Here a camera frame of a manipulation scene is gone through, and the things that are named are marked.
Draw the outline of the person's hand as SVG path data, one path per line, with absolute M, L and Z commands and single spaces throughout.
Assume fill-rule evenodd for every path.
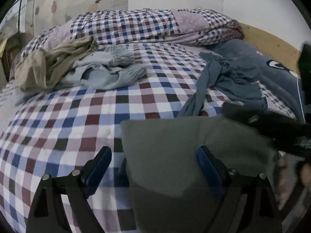
M 277 201 L 279 210 L 285 208 L 290 201 L 293 206 L 304 196 L 305 187 L 298 177 L 298 163 L 303 158 L 280 154 L 273 169 L 273 192 Z

